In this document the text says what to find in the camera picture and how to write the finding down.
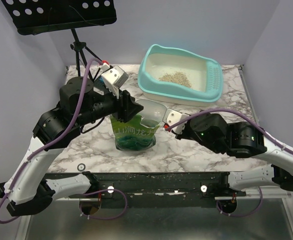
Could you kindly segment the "clear plastic scoop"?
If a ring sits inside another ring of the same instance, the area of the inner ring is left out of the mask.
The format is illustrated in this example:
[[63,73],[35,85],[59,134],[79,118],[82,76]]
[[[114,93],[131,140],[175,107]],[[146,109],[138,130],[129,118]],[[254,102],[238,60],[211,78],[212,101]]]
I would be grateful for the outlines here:
[[143,110],[138,114],[147,120],[154,120],[157,122],[161,122],[163,117],[167,111],[167,107],[161,103],[147,100],[147,99],[139,99],[136,103],[143,106]]

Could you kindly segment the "green litter bag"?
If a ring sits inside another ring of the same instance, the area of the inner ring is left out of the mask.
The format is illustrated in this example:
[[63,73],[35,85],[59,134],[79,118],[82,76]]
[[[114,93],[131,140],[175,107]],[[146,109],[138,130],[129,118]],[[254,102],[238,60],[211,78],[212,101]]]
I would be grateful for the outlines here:
[[128,122],[120,122],[110,116],[115,147],[120,151],[138,152],[152,148],[160,121],[155,117],[137,114]]

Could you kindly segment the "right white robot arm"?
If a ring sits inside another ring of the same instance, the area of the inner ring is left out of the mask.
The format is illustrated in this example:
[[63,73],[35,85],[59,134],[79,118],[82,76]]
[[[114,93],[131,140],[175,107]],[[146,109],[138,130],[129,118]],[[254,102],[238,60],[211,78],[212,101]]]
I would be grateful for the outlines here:
[[216,184],[217,192],[228,196],[252,187],[276,186],[293,192],[293,147],[281,143],[254,122],[227,123],[218,113],[185,115],[169,123],[177,139],[193,140],[216,154],[268,163],[247,171],[231,171]]

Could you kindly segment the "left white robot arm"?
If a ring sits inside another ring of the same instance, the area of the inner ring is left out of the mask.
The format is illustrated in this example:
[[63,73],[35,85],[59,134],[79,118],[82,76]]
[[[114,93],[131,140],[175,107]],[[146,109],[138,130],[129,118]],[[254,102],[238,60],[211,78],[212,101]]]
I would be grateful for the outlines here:
[[84,195],[93,197],[99,190],[96,176],[84,171],[60,179],[45,178],[48,168],[70,142],[83,133],[85,125],[112,115],[126,123],[143,110],[126,90],[119,97],[94,91],[94,84],[77,76],[59,90],[56,107],[43,113],[33,129],[27,153],[17,171],[0,183],[0,198],[14,218],[36,215],[54,200]]

